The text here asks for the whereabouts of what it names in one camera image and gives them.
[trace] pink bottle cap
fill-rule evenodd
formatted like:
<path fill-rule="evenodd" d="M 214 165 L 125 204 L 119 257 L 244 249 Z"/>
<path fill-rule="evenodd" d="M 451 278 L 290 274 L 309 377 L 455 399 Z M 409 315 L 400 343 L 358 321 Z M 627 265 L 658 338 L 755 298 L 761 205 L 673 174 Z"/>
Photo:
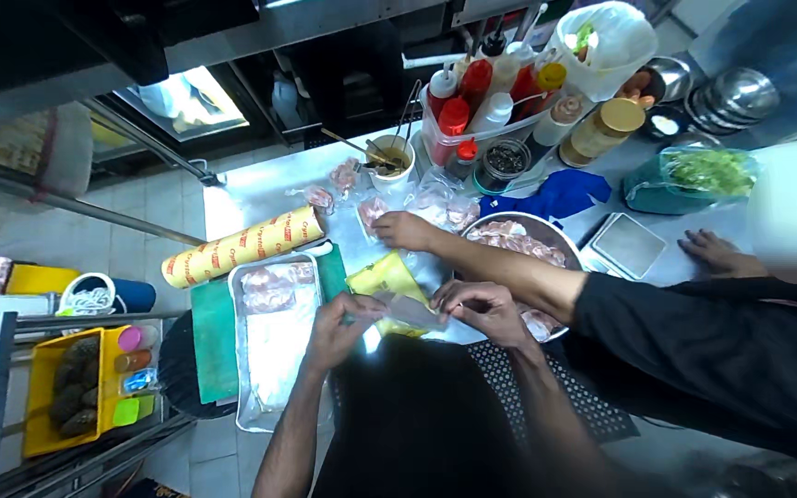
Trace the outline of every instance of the pink bottle cap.
<path fill-rule="evenodd" d="M 143 331 L 131 325 L 119 334 L 119 348 L 125 353 L 130 353 L 139 347 L 142 340 Z"/>

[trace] green cutting board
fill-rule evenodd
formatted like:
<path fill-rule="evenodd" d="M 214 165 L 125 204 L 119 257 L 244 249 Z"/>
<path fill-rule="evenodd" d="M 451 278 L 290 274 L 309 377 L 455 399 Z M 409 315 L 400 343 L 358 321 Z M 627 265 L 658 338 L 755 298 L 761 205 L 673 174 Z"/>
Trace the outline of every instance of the green cutting board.
<path fill-rule="evenodd" d="M 340 247 L 315 258 L 324 302 L 346 291 L 346 270 Z M 236 366 L 236 312 L 226 280 L 190 289 L 193 342 L 196 346 L 198 394 L 202 403 L 238 394 Z"/>

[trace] green vegetable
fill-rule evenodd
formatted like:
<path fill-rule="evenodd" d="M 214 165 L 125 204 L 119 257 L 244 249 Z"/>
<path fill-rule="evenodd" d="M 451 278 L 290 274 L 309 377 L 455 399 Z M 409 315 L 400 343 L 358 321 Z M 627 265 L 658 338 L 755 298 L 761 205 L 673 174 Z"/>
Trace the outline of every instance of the green vegetable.
<path fill-rule="evenodd" d="M 679 186 L 722 196 L 747 196 L 755 177 L 747 170 L 747 153 L 702 149 L 665 154 L 672 181 Z"/>
<path fill-rule="evenodd" d="M 575 55 L 589 45 L 589 37 L 592 33 L 595 33 L 595 27 L 592 26 L 592 21 L 587 20 L 580 29 L 577 29 L 577 46 L 574 47 Z"/>

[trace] blue cloth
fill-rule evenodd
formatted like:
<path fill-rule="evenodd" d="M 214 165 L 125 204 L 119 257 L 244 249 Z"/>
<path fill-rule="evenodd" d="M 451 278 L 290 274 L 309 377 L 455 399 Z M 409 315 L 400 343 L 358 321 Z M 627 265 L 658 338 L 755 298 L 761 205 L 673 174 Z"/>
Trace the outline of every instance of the blue cloth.
<path fill-rule="evenodd" d="M 521 211 L 549 220 L 567 218 L 595 206 L 592 196 L 600 202 L 611 197 L 611 186 L 604 176 L 592 175 L 578 169 L 562 169 L 548 176 L 537 193 L 526 198 L 486 195 L 478 201 L 482 216 L 503 211 Z"/>

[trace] kitchen counter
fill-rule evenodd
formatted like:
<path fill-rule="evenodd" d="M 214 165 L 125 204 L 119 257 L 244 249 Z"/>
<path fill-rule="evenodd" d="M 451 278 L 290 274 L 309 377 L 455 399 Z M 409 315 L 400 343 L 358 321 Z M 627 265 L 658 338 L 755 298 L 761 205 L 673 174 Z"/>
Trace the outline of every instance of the kitchen counter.
<path fill-rule="evenodd" d="M 416 175 L 412 174 L 411 177 L 415 182 L 431 166 L 421 143 L 420 127 L 421 123 L 417 121 L 412 128 L 411 143 L 415 146 L 417 162 Z M 359 136 L 351 139 L 350 142 L 364 148 L 366 139 L 374 139 L 389 131 L 394 131 L 394 129 Z M 712 230 L 719 237 L 725 237 L 736 243 L 741 250 L 750 251 L 751 244 L 745 235 L 745 205 L 718 207 L 685 216 L 637 213 L 626 208 L 621 199 L 622 192 L 619 187 L 621 179 L 629 171 L 652 157 L 659 149 L 657 143 L 647 141 L 644 137 L 636 134 L 584 169 L 589 173 L 604 176 L 613 191 L 605 204 L 596 201 L 595 207 L 559 220 L 571 240 L 576 242 L 577 246 L 582 246 L 610 213 L 629 213 L 667 241 L 666 249 L 645 278 L 646 282 L 654 285 L 677 284 L 696 276 L 697 264 L 683 253 L 675 242 L 676 239 L 684 237 L 685 229 Z M 545 168 L 547 173 L 565 167 L 555 153 L 556 151 L 547 154 L 541 160 L 542 164 L 539 164 Z M 286 196 L 284 195 L 285 190 L 302 189 L 310 184 L 330 186 L 327 174 L 331 169 L 347 157 L 361 159 L 362 156 L 362 153 L 337 142 L 282 158 L 240 167 L 221 175 L 220 178 L 224 181 L 225 186 L 205 188 L 205 228 L 208 240 L 227 236 L 262 220 L 300 208 L 305 203 L 303 196 Z M 525 197 L 536 189 L 536 186 L 530 186 L 516 190 L 510 195 Z M 391 208 L 401 207 L 400 201 L 397 199 L 390 202 Z M 376 261 L 389 251 L 382 244 L 371 244 L 367 241 L 354 207 L 340 209 L 338 206 L 333 215 L 325 218 L 324 223 L 326 237 L 340 245 L 347 275 Z M 444 267 L 431 255 L 417 254 L 409 259 L 405 258 L 405 262 L 426 294 L 431 294 L 450 276 L 450 269 Z M 431 332 L 426 337 L 444 338 L 464 344 L 483 338 L 481 334 L 465 326 L 462 328 L 451 327 L 441 334 Z"/>

